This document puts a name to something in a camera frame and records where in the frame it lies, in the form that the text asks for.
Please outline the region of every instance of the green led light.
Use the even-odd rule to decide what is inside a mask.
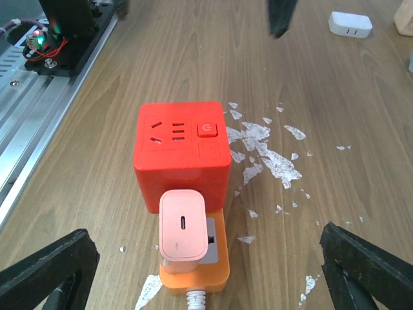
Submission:
[[[43,43],[45,42],[45,38],[43,36],[37,37],[37,42],[39,43],[39,45],[43,45]]]

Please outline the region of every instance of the wooden table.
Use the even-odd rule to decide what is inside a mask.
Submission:
[[[256,150],[231,144],[246,155],[225,207],[232,273],[209,309],[297,309],[306,276],[317,282],[301,308],[332,309],[319,245],[328,221],[413,262],[413,39],[392,24],[399,5],[301,1],[274,41],[264,0],[132,1],[0,234],[0,269],[84,227],[101,253],[87,308],[134,309],[159,258],[158,217],[132,167],[139,107],[199,100],[237,103],[242,117],[225,114],[228,127],[270,128],[268,149],[297,153],[302,174],[285,189]],[[331,34],[333,10],[370,16],[372,36]],[[249,156],[263,171],[235,196]],[[185,309],[185,297],[162,289],[145,309]]]

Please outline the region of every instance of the orange power strip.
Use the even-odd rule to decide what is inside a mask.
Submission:
[[[219,102],[141,107],[134,169],[148,211],[160,215],[160,277],[175,295],[215,293],[227,283],[231,162]]]

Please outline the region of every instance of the power socket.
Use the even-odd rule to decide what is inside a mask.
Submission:
[[[182,149],[190,146],[190,126],[180,117],[149,116],[145,119],[146,150]]]
[[[364,39],[368,37],[373,25],[365,15],[332,12],[328,20],[330,31],[338,36]]]
[[[218,263],[218,244],[217,244],[217,231],[215,227],[214,218],[206,218],[206,227],[208,231],[208,251],[206,255],[202,257],[201,264],[216,264]]]
[[[134,169],[150,213],[159,213],[159,200],[172,189],[201,193],[206,212],[222,209],[231,163],[219,102],[145,103],[140,108]]]

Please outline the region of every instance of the white smart plug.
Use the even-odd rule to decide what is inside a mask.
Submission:
[[[367,16],[343,12],[332,12],[328,25],[333,34],[358,39],[366,38],[373,29]]]

